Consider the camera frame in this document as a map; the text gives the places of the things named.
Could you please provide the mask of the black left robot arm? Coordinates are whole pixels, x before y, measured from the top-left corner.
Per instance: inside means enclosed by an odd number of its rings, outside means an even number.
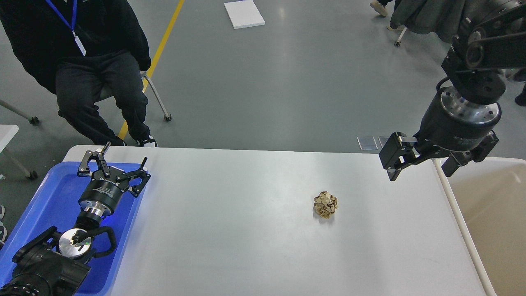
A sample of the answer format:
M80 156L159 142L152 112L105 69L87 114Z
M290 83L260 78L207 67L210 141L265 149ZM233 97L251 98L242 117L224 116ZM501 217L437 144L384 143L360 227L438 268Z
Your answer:
M116 278L150 180L109 146L53 167L1 251L2 296L101 296Z

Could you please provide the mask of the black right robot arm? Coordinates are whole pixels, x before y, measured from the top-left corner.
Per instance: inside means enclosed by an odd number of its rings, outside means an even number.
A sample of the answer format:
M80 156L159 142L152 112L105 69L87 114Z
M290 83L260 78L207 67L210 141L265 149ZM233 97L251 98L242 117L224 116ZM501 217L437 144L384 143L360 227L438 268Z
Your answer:
M525 67L524 0L475 1L441 66L452 86L440 81L419 131L392 133L379 153L391 181L406 167L443 157L449 177L470 161L483 161L496 146L498 99L505 93L497 71Z

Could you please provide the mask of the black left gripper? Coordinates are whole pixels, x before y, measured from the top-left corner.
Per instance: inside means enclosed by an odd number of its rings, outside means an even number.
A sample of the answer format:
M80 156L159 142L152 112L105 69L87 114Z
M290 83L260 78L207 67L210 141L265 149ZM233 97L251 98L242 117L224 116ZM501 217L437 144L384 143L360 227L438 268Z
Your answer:
M90 212L99 217L114 214L124 191L138 197L151 178L145 169L148 157L144 157L139 168L134 171L108 166L104 158L111 146L110 142L96 152L87 150L77 170L77 176L89 177L90 182L82 193L78 203L83 212ZM91 171L88 163L95 161L99 170Z

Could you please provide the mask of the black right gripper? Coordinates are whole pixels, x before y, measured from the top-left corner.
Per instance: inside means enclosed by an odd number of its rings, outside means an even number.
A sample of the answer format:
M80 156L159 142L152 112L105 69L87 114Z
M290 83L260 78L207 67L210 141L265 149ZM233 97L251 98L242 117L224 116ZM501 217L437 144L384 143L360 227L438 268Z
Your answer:
M395 181L405 168L418 165L436 153L436 147L452 152L442 165L451 177L469 162L481 162L499 139L494 126L501 120L498 103L468 101L454 87L440 88L426 110L414 136L394 132L379 153L389 180Z

